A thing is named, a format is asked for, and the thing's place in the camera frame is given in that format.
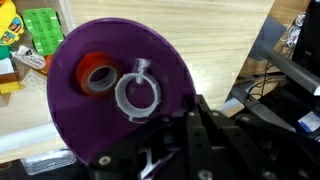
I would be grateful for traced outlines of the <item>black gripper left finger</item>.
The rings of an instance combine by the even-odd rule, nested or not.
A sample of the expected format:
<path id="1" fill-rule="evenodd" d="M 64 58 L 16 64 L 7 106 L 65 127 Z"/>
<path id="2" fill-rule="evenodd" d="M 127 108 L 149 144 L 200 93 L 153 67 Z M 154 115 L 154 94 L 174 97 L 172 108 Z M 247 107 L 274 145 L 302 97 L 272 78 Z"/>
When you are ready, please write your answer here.
<path id="1" fill-rule="evenodd" d="M 173 125 L 172 117 L 157 116 L 96 153 L 89 161 L 90 180 L 144 180 L 172 157 Z"/>

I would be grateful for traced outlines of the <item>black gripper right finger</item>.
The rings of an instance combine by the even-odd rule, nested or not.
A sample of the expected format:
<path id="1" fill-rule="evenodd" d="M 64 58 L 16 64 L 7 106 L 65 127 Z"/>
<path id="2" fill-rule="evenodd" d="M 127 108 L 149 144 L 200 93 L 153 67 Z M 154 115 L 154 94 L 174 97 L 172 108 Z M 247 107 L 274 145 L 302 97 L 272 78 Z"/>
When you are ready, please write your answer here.
<path id="1" fill-rule="evenodd" d="M 185 132 L 192 180 L 320 180 L 317 141 L 251 114 L 230 119 L 201 95 Z"/>

